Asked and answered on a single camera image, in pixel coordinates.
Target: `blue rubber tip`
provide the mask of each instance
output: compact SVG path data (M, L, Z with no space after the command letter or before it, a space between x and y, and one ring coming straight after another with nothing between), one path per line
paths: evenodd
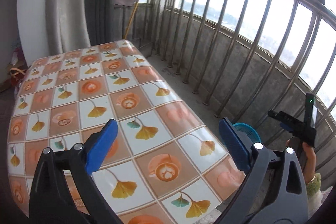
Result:
M118 123L110 119L100 131L101 135L87 154L85 169L89 175L99 170L118 134Z
M225 142L233 161L238 170L248 174L251 170L250 154L237 136L232 124L225 119L219 122L219 134Z

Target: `blue plastic basket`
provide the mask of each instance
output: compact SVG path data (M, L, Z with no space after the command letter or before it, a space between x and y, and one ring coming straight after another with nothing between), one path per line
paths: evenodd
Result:
M233 125L238 131L244 132L252 142L261 142L261 139L255 129L246 123L238 122Z

